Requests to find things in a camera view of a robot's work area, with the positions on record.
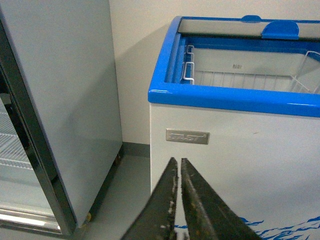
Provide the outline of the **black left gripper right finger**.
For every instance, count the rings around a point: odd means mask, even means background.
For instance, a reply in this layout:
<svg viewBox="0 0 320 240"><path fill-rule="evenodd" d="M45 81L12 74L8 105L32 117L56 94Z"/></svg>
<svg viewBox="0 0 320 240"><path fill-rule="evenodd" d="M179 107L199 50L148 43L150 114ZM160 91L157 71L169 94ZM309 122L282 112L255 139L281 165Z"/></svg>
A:
<svg viewBox="0 0 320 240"><path fill-rule="evenodd" d="M187 158L181 160L181 193L191 240L260 240L213 190Z"/></svg>

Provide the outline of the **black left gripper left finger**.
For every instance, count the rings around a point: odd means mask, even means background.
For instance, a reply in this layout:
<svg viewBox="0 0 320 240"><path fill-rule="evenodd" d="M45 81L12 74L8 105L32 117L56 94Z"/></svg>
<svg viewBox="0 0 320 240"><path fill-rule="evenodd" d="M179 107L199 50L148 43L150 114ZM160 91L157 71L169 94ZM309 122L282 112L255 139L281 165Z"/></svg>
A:
<svg viewBox="0 0 320 240"><path fill-rule="evenodd" d="M170 158L146 205L123 240L175 240L178 163Z"/></svg>

